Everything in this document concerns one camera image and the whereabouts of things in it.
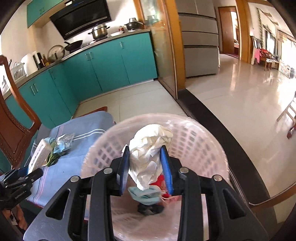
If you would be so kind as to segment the person's left hand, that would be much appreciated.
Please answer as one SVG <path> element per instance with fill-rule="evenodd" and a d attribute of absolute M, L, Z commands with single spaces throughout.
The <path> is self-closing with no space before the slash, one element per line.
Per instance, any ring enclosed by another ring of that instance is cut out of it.
<path fill-rule="evenodd" d="M 27 230 L 28 228 L 28 224 L 25 220 L 25 217 L 24 217 L 24 213 L 20 207 L 20 205 L 18 204 L 16 207 L 14 207 L 16 209 L 16 214 L 15 214 L 15 217 L 16 217 L 16 222 L 19 226 L 20 229 L 22 230 Z M 6 210 L 4 209 L 2 211 L 4 217 L 8 220 L 8 221 L 11 221 L 11 210 Z"/>

